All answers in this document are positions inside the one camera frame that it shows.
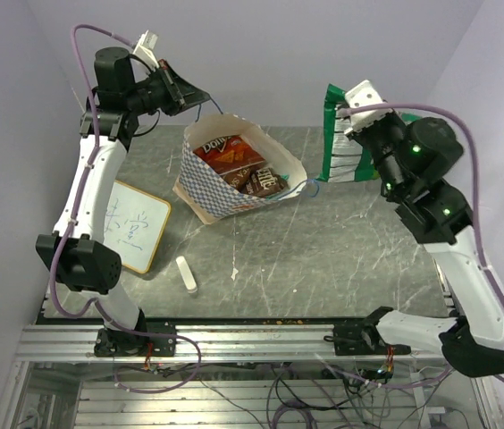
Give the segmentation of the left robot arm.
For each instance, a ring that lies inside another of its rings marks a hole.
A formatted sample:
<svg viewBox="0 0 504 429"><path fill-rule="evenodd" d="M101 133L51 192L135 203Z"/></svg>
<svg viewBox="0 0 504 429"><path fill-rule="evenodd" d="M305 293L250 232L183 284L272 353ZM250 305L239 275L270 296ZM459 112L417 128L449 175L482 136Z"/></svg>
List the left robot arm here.
<svg viewBox="0 0 504 429"><path fill-rule="evenodd" d="M148 343L143 311L120 285L122 260L104 244L105 214L113 183L143 115L175 116L210 98L181 78L152 48L118 46L96 52L95 87L89 88L80 119L80 152L70 194L52 232L41 234L36 251L49 271L50 299L58 313L69 312L56 287L87 297L105 321L102 345L138 355Z"/></svg>

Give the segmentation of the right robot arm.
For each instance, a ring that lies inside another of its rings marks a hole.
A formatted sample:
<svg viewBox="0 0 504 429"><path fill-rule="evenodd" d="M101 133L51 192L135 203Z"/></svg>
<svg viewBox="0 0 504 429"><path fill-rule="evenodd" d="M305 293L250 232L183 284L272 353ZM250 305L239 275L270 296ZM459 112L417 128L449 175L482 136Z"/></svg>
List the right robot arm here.
<svg viewBox="0 0 504 429"><path fill-rule="evenodd" d="M440 352L471 378L504 374L504 291L483 265L475 241L475 216L445 174L463 155L454 130L441 118L404 123L393 112L345 135L367 150L382 181L382 196L446 278L458 313L408 315L379 307L365 319L361 346L376 354L405 345Z"/></svg>

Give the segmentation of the red Doritos chip bag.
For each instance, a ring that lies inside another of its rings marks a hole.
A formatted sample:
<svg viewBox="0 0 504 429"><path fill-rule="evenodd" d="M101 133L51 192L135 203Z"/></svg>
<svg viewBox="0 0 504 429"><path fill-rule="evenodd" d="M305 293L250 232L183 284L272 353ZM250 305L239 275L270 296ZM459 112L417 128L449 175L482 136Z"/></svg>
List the red Doritos chip bag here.
<svg viewBox="0 0 504 429"><path fill-rule="evenodd" d="M240 135L210 140L193 153L221 176L265 162Z"/></svg>

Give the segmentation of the checkered paper bag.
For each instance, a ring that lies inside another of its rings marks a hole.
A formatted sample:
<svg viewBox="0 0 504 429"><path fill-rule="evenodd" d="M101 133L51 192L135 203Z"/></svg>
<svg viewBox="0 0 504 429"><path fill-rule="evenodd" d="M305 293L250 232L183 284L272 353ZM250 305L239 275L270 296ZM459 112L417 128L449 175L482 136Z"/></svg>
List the checkered paper bag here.
<svg viewBox="0 0 504 429"><path fill-rule="evenodd" d="M303 164L260 126L199 114L184 131L173 191L204 224L319 191Z"/></svg>

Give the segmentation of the brown sea salt chip bag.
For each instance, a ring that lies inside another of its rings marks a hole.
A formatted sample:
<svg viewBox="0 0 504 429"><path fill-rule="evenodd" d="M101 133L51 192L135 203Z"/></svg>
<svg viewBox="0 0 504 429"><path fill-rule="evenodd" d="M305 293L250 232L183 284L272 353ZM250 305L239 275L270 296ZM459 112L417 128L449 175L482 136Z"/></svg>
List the brown sea salt chip bag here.
<svg viewBox="0 0 504 429"><path fill-rule="evenodd" d="M233 172L228 172L224 174L223 180L237 191L241 191L242 188L248 182L251 174L256 170L255 166L247 166L240 168Z"/></svg>

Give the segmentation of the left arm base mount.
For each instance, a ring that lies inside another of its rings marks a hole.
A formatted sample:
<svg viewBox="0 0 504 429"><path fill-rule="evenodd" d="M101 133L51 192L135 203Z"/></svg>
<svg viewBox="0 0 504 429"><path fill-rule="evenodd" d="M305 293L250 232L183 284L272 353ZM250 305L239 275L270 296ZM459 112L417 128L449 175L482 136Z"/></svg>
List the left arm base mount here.
<svg viewBox="0 0 504 429"><path fill-rule="evenodd" d="M133 335L123 331L103 328L97 333L94 355L98 358L172 357L176 348L177 333L168 322L144 323L148 336Z"/></svg>

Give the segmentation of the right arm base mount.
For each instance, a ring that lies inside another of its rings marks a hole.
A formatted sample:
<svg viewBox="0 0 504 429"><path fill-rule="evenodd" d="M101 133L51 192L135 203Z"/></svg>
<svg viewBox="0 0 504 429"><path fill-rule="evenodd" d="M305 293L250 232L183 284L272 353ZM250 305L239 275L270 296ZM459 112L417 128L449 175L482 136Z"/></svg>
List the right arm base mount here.
<svg viewBox="0 0 504 429"><path fill-rule="evenodd" d="M406 345L388 345L372 331L370 326L360 321L349 320L335 324L332 332L324 335L323 340L333 345L337 356L387 356L409 355L411 348Z"/></svg>

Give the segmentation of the green snack bag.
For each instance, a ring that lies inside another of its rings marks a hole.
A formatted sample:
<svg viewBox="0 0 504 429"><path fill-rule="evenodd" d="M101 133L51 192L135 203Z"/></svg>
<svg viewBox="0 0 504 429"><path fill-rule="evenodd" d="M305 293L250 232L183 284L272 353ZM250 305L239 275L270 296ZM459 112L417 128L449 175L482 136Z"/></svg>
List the green snack bag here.
<svg viewBox="0 0 504 429"><path fill-rule="evenodd" d="M344 90L329 84L323 102L323 164L318 177L325 182L361 182L379 178L367 148L346 134L351 120L340 113L341 108L381 103L380 94L370 80Z"/></svg>

